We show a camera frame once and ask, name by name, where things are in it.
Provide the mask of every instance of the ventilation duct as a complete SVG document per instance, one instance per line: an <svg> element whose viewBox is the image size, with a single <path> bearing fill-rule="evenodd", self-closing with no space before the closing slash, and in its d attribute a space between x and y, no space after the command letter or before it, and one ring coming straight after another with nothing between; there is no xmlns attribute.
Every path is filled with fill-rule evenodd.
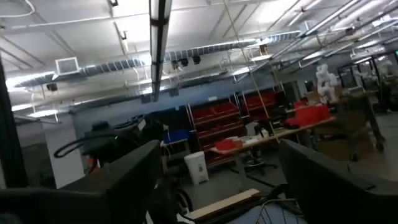
<svg viewBox="0 0 398 224"><path fill-rule="evenodd" d="M263 38L266 40L268 45L276 44L283 41L288 41L296 38L300 34L300 31L285 32L281 34L269 35ZM164 62L178 61L183 58L201 56L206 54L213 54L218 52L223 52L227 50L239 49L240 47L249 47L250 45L255 45L257 40L247 39L240 42L227 42L216 45L209 45L204 47L197 47L188 50L179 50L173 52L166 52ZM97 75L102 75L109 72L120 72L127 69L137 68L141 66L149 66L151 64L150 59L142 58L129 58L124 60L117 60L113 62L106 62L99 65L90 65L85 68L81 68L80 72L74 73L67 76L60 76L56 80L52 80L54 76L53 72L48 72L42 76L35 77L24 82L20 82L18 85L13 87L33 87L37 85L43 85L53 82L75 82L81 79L86 79L88 77L93 77Z"/></svg>

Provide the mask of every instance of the hanging wire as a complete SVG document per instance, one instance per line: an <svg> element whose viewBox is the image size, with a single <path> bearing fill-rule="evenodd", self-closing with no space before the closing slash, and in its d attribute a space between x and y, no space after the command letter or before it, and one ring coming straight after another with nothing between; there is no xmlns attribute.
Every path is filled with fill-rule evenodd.
<svg viewBox="0 0 398 224"><path fill-rule="evenodd" d="M239 43L239 36L238 36L238 33L236 32L235 25L233 24L233 20L232 20L231 14L229 13L229 9L228 9L228 6L227 6L227 4L226 4L226 0L223 0L223 1L224 1L225 10L226 10L227 15L228 15L228 17L229 17L229 21L231 22L232 29L234 30L234 34L235 34L236 40L237 40L238 43ZM264 100L263 100L262 97L261 97L260 90L259 90L259 88L258 88L258 86L257 86L257 83L256 83L256 81L255 81L255 79L254 79L254 77L253 77L253 74L252 74L252 72L251 72L251 69L250 69L250 66L249 66L248 58L246 57L246 54L244 53L244 50L243 50L243 48L242 48L242 46L241 46L240 44L239 44L239 48L241 49L242 54L243 54L243 57L244 57L244 60L245 60L245 62L246 62L246 65L248 66L249 74L250 74L250 77L251 77L251 79L252 79L252 81L253 81L254 87L255 87L256 90L257 90L257 94L259 95L259 98L260 98L260 101L261 101L261 105L262 105L262 107L264 108L264 111L266 112L267 118L269 118L266 105L264 104ZM274 127L272 126L271 121L269 121L269 124L270 124L270 127L271 127L272 132L275 133L275 132L274 132Z"/></svg>

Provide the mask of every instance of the ceiling beam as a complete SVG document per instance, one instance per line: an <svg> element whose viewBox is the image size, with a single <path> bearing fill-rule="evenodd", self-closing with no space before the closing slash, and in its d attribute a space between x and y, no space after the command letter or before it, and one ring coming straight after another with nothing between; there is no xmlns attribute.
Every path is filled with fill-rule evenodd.
<svg viewBox="0 0 398 224"><path fill-rule="evenodd" d="M17 45L16 43L14 43L11 40L9 40L7 37L3 36L1 38L4 39L8 44L11 44L12 46L14 46L16 49L20 50L21 52L24 52L26 55L29 55L31 58L33 58L34 60L38 61L42 65L45 65L45 63L43 61L41 61L39 58L37 58L35 55L32 55L31 53L29 53L27 50L25 50L21 46Z"/></svg>

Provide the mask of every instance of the shelf unit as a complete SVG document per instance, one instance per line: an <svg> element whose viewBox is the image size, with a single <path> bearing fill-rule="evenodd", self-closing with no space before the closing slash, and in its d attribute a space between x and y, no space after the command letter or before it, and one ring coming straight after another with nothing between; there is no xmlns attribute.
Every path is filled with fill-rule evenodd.
<svg viewBox="0 0 398 224"><path fill-rule="evenodd" d="M200 150L205 152L206 163L209 166L229 161L229 156L209 151L215 142L245 134L239 108L231 101L231 97L228 100L212 101L193 108L188 105L190 121L195 128Z"/></svg>

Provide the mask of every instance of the white robot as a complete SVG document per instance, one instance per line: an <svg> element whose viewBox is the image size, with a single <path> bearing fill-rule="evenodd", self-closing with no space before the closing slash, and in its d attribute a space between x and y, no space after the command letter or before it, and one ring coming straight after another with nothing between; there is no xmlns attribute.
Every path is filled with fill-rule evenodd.
<svg viewBox="0 0 398 224"><path fill-rule="evenodd" d="M317 88L323 104L337 100L335 93L335 86L338 84L337 77L335 74L329 73L328 69L329 66L325 63L317 67Z"/></svg>

